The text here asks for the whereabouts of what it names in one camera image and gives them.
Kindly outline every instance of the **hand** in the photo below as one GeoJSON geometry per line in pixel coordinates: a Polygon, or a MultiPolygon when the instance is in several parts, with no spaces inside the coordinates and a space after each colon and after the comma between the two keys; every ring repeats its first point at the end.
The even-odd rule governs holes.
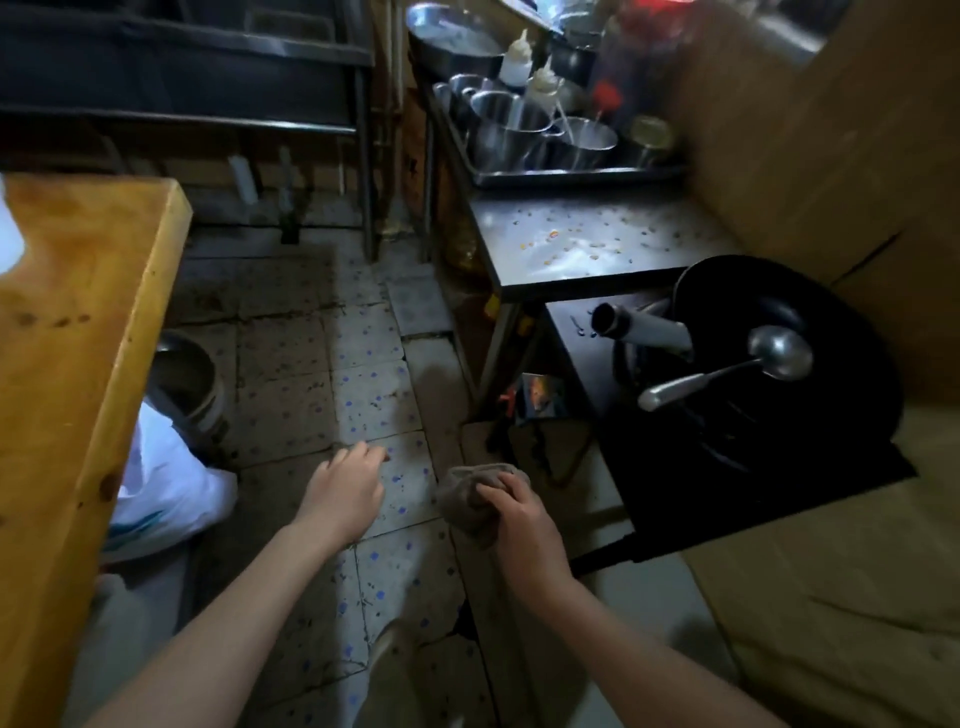
{"type": "Polygon", "coordinates": [[[384,490],[379,471],[386,457],[384,448],[367,443],[338,450],[310,477],[291,526],[333,551],[359,539],[380,512],[384,490]]]}
{"type": "Polygon", "coordinates": [[[477,493],[500,512],[496,554],[503,575],[527,609],[543,617],[543,610],[576,582],[570,573],[564,541],[543,501],[526,481],[501,473],[509,492],[478,485],[477,493]]]}

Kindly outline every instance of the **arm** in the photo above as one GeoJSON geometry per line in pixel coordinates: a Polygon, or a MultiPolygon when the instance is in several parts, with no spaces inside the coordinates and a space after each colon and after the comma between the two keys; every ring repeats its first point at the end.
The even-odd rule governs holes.
{"type": "Polygon", "coordinates": [[[293,522],[85,728],[236,723],[310,579],[376,518],[384,495],[377,473],[386,454],[359,443],[322,463],[293,522]]]}
{"type": "Polygon", "coordinates": [[[638,634],[573,578],[557,526],[520,478],[478,485],[500,512],[497,555],[516,596],[584,664],[623,724],[782,726],[751,698],[676,650],[638,634]]]}

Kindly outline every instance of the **stain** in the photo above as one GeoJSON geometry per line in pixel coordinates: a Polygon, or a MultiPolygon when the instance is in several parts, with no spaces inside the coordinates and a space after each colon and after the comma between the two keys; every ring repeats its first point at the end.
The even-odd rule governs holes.
{"type": "Polygon", "coordinates": [[[103,479],[100,481],[100,486],[98,491],[100,493],[100,500],[103,502],[109,502],[116,498],[117,491],[120,490],[120,483],[122,478],[120,473],[107,473],[104,475],[103,479]]]}

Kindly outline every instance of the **black stove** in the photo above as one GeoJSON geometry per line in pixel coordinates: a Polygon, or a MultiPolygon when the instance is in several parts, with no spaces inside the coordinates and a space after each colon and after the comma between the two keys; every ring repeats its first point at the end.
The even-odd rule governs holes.
{"type": "MultiPolygon", "coordinates": [[[[662,291],[648,291],[615,301],[656,312],[662,298],[662,291]]],[[[890,442],[820,442],[803,433],[778,441],[762,426],[730,428],[716,416],[722,393],[643,412],[636,396],[645,384],[690,370],[666,352],[579,335],[571,321],[588,321],[600,301],[549,303],[547,313],[564,354],[570,404],[595,423],[634,523],[629,558],[695,546],[916,474],[890,442]]]]}

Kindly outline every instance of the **white squeeze bottle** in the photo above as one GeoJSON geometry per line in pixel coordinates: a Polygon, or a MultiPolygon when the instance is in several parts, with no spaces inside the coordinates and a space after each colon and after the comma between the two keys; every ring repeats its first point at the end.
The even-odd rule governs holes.
{"type": "Polygon", "coordinates": [[[534,71],[534,77],[527,84],[523,98],[541,107],[551,117],[557,112],[557,92],[560,90],[560,78],[550,68],[552,57],[546,60],[543,68],[534,71]]]}
{"type": "Polygon", "coordinates": [[[514,93],[523,93],[530,78],[530,69],[534,65],[534,54],[527,42],[527,29],[513,43],[503,56],[503,65],[500,66],[500,83],[514,93]]]}

